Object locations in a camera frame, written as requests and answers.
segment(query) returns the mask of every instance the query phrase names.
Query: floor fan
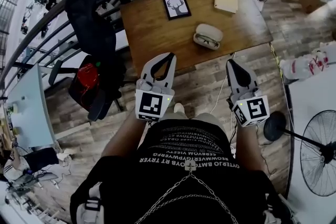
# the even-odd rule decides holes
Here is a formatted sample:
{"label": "floor fan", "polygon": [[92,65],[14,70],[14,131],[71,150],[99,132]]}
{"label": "floor fan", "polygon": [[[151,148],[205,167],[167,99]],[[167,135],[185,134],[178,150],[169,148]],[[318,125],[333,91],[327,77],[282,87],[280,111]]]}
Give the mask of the floor fan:
{"label": "floor fan", "polygon": [[325,110],[316,114],[307,124],[303,135],[286,129],[286,117],[274,112],[266,120],[265,138],[279,139],[283,134],[301,139],[300,163],[304,182],[318,196],[336,192],[336,111]]}

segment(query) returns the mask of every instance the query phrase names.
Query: metal chain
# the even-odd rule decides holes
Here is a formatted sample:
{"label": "metal chain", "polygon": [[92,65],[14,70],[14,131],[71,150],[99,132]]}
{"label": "metal chain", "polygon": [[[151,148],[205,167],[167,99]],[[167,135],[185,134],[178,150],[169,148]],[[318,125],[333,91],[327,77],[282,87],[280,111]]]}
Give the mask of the metal chain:
{"label": "metal chain", "polygon": [[[189,177],[197,180],[201,185],[203,185],[214,197],[210,197],[210,196],[205,196],[205,195],[197,195],[197,194],[190,194],[190,195],[185,195],[185,196],[181,196],[172,200],[169,200],[167,202],[164,202],[163,204],[159,205],[159,203],[169,194],[172,192],[172,190],[174,188],[176,188],[180,183],[182,183],[183,181],[187,180]],[[228,207],[225,205],[225,203],[223,201],[221,201],[221,199],[219,199],[214,191],[212,189],[210,189],[208,187],[207,184],[205,184],[202,180],[198,179],[196,176],[194,176],[192,174],[192,171],[189,171],[189,174],[185,177],[183,177],[179,182],[175,183],[175,185],[173,187],[171,187],[169,190],[167,190],[167,192],[162,195],[157,202],[135,223],[135,224],[140,224],[147,216],[149,216],[151,213],[155,212],[156,210],[162,208],[163,206],[170,204],[171,202],[177,201],[177,200],[181,200],[184,198],[188,198],[188,197],[202,197],[202,198],[208,198],[208,199],[213,199],[216,200],[217,202],[219,202],[219,204],[221,205],[221,207],[223,207],[223,209],[225,210],[226,213],[228,213],[231,217],[231,220],[233,222],[233,224],[238,224],[238,221],[236,220],[236,218],[232,215],[232,213],[230,212],[230,210],[228,209]]]}

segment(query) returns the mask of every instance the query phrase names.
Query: black fan base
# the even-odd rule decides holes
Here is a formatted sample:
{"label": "black fan base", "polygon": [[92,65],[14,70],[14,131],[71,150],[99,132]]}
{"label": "black fan base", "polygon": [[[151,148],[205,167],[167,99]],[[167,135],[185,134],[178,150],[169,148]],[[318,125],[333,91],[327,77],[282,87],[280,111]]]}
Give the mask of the black fan base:
{"label": "black fan base", "polygon": [[269,118],[266,120],[264,125],[264,136],[269,141],[278,140],[283,131],[280,131],[278,128],[286,128],[286,117],[279,111],[273,112]]}

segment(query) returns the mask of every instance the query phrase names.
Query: shoe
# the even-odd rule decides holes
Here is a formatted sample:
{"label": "shoe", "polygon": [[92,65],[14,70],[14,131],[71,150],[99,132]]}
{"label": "shoe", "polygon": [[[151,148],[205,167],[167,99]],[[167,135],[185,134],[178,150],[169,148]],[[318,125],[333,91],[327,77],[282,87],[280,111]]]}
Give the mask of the shoe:
{"label": "shoe", "polygon": [[176,112],[182,112],[183,114],[185,114],[184,112],[184,107],[181,103],[176,103],[174,106],[174,113]]}

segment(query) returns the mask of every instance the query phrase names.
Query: picture frame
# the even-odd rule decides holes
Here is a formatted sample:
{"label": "picture frame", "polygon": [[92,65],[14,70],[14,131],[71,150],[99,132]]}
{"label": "picture frame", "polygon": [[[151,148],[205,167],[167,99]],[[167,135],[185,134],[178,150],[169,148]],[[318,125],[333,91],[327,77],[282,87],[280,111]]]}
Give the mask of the picture frame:
{"label": "picture frame", "polygon": [[187,0],[163,0],[169,20],[191,16]]}

